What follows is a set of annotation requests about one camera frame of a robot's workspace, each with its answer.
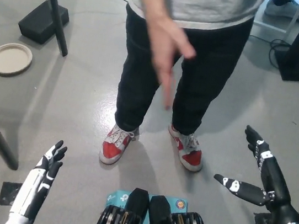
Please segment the person's bare right hand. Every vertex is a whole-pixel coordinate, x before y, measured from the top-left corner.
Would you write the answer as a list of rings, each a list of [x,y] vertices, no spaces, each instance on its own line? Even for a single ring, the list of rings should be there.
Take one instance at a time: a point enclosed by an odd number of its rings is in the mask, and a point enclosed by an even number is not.
[[[163,88],[164,106],[169,109],[172,103],[175,56],[182,55],[190,59],[195,57],[196,52],[184,30],[166,14],[147,13],[146,22],[154,69]]]

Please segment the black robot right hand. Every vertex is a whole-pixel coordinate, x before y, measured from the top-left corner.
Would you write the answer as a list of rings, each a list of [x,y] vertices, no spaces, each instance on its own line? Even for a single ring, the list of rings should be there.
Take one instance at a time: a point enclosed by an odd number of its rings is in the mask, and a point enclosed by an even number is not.
[[[253,153],[263,187],[215,174],[214,179],[234,196],[256,206],[265,206],[272,224],[299,224],[299,213],[291,197],[280,166],[266,141],[250,125],[245,129],[248,148]]]

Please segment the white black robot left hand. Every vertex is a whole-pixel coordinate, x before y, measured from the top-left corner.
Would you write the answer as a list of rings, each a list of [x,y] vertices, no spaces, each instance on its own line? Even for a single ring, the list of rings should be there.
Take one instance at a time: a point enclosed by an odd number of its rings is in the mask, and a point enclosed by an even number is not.
[[[62,167],[67,147],[61,140],[40,158],[22,184],[5,224],[33,224]]]

